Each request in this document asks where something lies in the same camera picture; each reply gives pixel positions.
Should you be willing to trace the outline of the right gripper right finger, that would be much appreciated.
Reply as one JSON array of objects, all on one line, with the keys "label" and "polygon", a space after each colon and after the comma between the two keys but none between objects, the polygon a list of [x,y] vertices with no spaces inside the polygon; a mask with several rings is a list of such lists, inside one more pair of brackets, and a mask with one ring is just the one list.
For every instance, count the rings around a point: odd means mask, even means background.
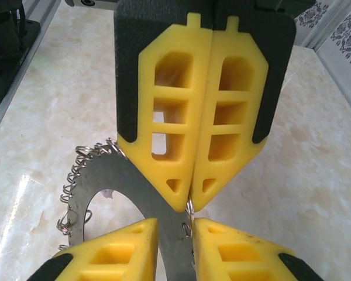
[{"label": "right gripper right finger", "polygon": [[322,281],[279,244],[206,218],[192,224],[197,281]]}]

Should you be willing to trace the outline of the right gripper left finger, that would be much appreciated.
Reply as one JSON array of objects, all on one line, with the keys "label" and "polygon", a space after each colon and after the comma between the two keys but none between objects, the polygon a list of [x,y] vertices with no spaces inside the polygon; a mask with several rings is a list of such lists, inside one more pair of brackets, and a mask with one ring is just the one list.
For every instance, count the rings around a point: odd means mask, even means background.
[{"label": "right gripper left finger", "polygon": [[55,254],[32,281],[155,281],[158,221],[148,218]]}]

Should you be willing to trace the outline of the grey metal keyring disc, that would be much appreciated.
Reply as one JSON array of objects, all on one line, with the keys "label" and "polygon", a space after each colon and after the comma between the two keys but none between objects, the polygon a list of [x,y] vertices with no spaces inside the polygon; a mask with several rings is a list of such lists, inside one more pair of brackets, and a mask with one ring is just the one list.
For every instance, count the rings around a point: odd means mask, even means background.
[{"label": "grey metal keyring disc", "polygon": [[68,243],[58,248],[84,242],[84,227],[92,217],[88,205],[96,193],[110,189],[125,195],[145,218],[158,219],[167,281],[197,281],[188,209],[174,211],[111,138],[94,147],[77,146],[75,151],[77,157],[60,195],[67,211],[57,222]]}]

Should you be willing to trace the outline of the aluminium corner post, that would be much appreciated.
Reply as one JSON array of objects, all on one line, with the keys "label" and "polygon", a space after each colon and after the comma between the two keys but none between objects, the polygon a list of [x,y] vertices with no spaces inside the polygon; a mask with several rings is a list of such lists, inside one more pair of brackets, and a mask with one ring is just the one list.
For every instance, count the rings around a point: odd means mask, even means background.
[{"label": "aluminium corner post", "polygon": [[351,0],[316,0],[297,18],[297,45],[317,51],[351,12]]}]

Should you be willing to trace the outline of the aluminium mounting rail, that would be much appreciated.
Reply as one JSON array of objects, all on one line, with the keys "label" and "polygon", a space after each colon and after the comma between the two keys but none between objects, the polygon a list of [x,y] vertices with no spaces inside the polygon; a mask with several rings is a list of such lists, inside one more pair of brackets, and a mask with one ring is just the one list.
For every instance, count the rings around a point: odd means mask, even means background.
[{"label": "aluminium mounting rail", "polygon": [[0,123],[61,0],[0,0]]}]

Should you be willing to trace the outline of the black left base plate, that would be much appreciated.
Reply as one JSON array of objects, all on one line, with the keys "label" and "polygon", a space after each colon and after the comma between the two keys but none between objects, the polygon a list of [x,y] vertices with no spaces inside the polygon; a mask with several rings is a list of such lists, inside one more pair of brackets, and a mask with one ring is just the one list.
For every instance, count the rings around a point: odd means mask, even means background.
[{"label": "black left base plate", "polygon": [[5,16],[0,21],[0,99],[9,91],[40,32],[38,22],[19,19],[16,25],[12,15]]}]

